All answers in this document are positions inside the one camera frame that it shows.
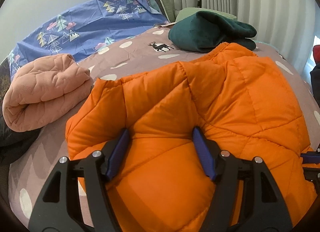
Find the orange quilted jacket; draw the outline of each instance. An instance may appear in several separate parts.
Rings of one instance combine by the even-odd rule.
[[[192,62],[98,79],[67,122],[66,139],[70,158],[79,159],[127,127],[131,145],[119,174],[106,184],[123,231],[197,232],[214,184],[191,141],[195,126],[238,158],[262,157],[293,225],[305,215],[316,192],[303,175],[300,153],[310,142],[297,99],[270,58],[234,43]]]

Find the blue patterned fabric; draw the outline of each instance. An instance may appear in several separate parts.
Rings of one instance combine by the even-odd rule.
[[[18,42],[7,56],[11,80],[39,57],[69,53],[79,62],[118,40],[166,23],[150,0],[90,0],[62,12]]]

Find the silver bolt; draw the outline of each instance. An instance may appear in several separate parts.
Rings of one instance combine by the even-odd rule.
[[[260,158],[260,157],[255,157],[254,161],[255,161],[256,163],[262,163],[262,162],[263,162],[263,159]]]
[[[98,158],[98,157],[100,157],[101,156],[101,151],[99,151],[99,150],[95,150],[93,153],[92,153],[92,156],[94,157],[94,158]]]
[[[222,157],[229,157],[230,156],[230,152],[228,152],[227,150],[222,150],[220,152],[220,154]]]
[[[60,163],[66,163],[67,160],[68,160],[68,158],[67,158],[66,156],[63,156],[63,157],[61,157],[61,158],[59,159],[59,162],[60,162]]]

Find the red fabric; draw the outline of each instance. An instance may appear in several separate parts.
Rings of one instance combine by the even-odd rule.
[[[320,63],[320,45],[316,45],[313,47],[313,58],[315,59],[315,63]]]

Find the folded teal garment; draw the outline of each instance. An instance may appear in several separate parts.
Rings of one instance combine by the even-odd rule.
[[[198,11],[177,22],[169,31],[169,39],[182,50],[207,53],[222,42],[235,42],[254,50],[256,44],[248,38],[256,34],[249,24],[210,11]]]

